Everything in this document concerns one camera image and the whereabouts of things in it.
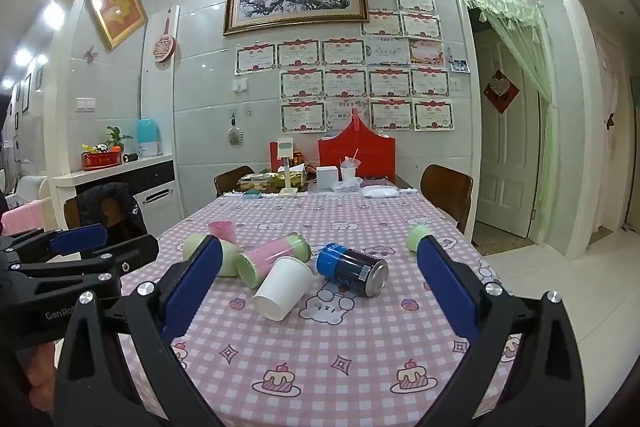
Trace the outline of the person's hand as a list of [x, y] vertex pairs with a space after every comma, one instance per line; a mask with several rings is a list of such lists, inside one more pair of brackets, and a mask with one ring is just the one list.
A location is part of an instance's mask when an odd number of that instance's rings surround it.
[[32, 385], [30, 396], [34, 400], [46, 401], [53, 398], [56, 376], [54, 356], [54, 343], [41, 345], [26, 369], [26, 376]]

